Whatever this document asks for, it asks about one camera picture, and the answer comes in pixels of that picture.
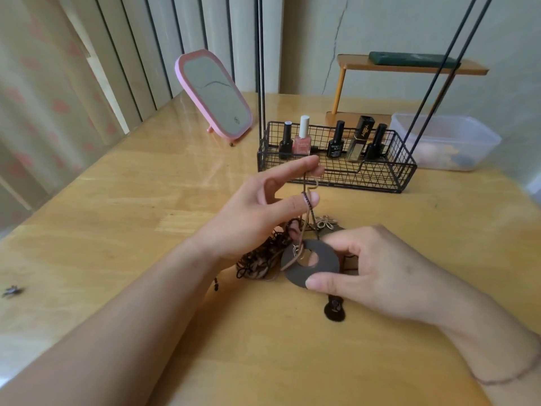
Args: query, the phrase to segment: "person's right hand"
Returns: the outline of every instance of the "person's right hand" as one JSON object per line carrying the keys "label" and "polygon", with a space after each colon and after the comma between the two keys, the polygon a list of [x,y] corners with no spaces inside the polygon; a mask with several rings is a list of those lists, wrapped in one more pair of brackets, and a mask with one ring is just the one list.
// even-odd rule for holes
{"label": "person's right hand", "polygon": [[383,226],[337,231],[322,240],[335,251],[357,255],[359,276],[320,272],[307,279],[306,287],[383,314],[440,324],[447,297],[466,285]]}

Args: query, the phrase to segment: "forearm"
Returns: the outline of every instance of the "forearm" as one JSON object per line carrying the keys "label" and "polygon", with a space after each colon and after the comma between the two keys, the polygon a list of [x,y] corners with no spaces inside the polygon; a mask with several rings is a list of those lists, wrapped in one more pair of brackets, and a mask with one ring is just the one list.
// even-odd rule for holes
{"label": "forearm", "polygon": [[189,239],[0,391],[1,404],[145,404],[217,262]]}
{"label": "forearm", "polygon": [[[473,375],[483,381],[517,377],[536,359],[539,341],[532,331],[488,295],[456,282],[447,296],[440,325],[460,351]],[[495,406],[538,405],[541,365],[513,382],[481,385]]]}

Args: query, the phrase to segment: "wire mesh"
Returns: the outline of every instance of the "wire mesh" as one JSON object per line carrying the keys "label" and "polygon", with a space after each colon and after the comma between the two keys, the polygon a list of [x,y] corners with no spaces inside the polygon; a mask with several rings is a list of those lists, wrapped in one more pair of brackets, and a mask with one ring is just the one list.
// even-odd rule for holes
{"label": "wire mesh", "polygon": [[[263,134],[258,151],[258,170],[264,171],[281,163],[301,158],[305,155],[279,152],[279,144],[283,136],[283,122],[270,121]],[[299,131],[299,124],[291,125],[291,139],[294,140]],[[350,162],[346,160],[346,150],[353,139],[354,128],[344,128],[344,146],[342,156],[327,157],[328,142],[333,138],[334,127],[310,125],[311,154],[320,156],[320,164],[325,167],[325,173],[319,184],[330,187],[368,189],[371,191],[384,191],[400,193],[406,188],[415,172],[417,165],[410,156],[402,139],[393,130],[387,130],[382,139],[382,155],[377,160],[364,160],[369,143],[372,142],[375,129],[370,133],[367,143],[363,145],[361,161]],[[315,183],[309,177],[307,181]],[[301,179],[291,182],[301,183]]]}

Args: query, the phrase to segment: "round disc with hole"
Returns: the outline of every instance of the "round disc with hole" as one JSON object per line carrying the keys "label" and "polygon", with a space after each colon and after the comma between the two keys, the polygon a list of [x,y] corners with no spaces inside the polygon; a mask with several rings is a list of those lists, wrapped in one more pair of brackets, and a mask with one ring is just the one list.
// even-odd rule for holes
{"label": "round disc with hole", "polygon": [[[315,252],[318,256],[318,262],[314,266],[302,266],[298,262],[295,262],[292,266],[286,269],[284,272],[286,278],[297,286],[306,287],[306,280],[318,272],[340,272],[340,261],[334,253],[334,249],[328,246],[323,241],[317,239],[305,239],[305,248],[309,251]],[[293,245],[289,245],[282,254],[282,266],[286,265],[293,259]]]}

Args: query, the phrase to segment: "person's left hand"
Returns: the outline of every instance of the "person's left hand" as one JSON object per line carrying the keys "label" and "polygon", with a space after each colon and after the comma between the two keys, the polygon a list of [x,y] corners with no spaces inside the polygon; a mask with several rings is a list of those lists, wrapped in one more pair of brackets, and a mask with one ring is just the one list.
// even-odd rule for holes
{"label": "person's left hand", "polygon": [[[317,155],[289,161],[247,179],[231,199],[206,223],[193,239],[220,269],[237,262],[242,255],[260,246],[274,228],[308,210],[302,194],[285,199],[274,195],[287,181],[304,173],[321,176],[324,168]],[[312,207],[319,202],[315,192],[307,193]]]}

